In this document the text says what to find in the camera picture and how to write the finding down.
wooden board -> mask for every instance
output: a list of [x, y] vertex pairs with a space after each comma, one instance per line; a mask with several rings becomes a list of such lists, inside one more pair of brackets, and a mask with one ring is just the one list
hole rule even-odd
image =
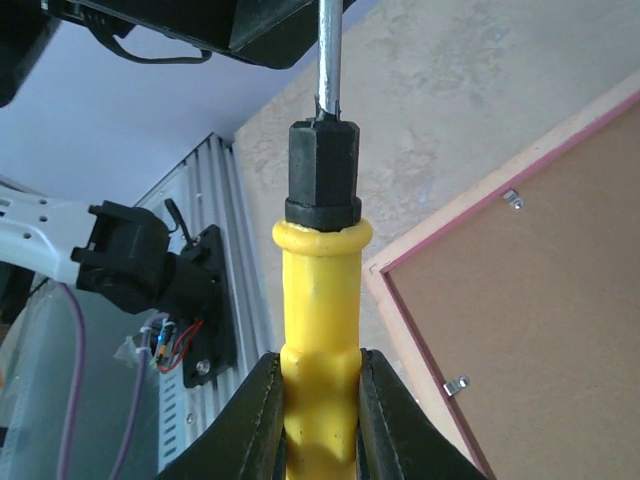
[[636, 106], [388, 272], [490, 475], [640, 478], [639, 182]]

yellow handle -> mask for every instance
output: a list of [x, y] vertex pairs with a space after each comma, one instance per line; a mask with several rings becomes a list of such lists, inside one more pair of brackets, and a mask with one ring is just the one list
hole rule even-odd
[[282, 220], [288, 480], [355, 478], [362, 249], [366, 220], [321, 233]]

wooden frame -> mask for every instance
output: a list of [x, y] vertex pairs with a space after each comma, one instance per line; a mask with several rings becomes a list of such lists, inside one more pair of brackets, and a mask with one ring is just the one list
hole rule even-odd
[[463, 433], [461, 419], [452, 410], [436, 374], [429, 353], [416, 341], [415, 326], [403, 313], [402, 300], [394, 293], [388, 272], [425, 245], [517, 185], [538, 169], [602, 128], [640, 101], [640, 71], [568, 118], [502, 167], [472, 186], [451, 203], [435, 212], [407, 234], [364, 264], [363, 277], [375, 298], [378, 310], [398, 356], [413, 384], [416, 399], [436, 427], [470, 460], [482, 468], [473, 442]]

black mounting plate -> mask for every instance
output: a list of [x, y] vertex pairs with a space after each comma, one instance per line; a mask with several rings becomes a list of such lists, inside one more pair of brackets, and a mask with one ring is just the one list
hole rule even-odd
[[[220, 373], [236, 363], [237, 358], [231, 292], [220, 228], [210, 225], [196, 239], [196, 244], [186, 246], [180, 256], [211, 273], [213, 294], [199, 317], [204, 323], [182, 360], [186, 388], [215, 381]], [[208, 371], [198, 371], [198, 362], [208, 362]]]

silver metal frame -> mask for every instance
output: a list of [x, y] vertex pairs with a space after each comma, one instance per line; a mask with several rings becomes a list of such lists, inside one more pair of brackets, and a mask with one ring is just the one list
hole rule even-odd
[[[260, 356], [275, 348], [248, 203], [231, 147], [212, 135], [138, 205], [169, 226], [163, 202], [173, 198], [193, 235], [214, 223], [222, 230], [232, 295], [238, 363], [210, 383], [191, 390], [182, 371], [161, 375], [158, 471], [193, 443], [215, 420]], [[171, 249], [184, 244], [180, 234]]]

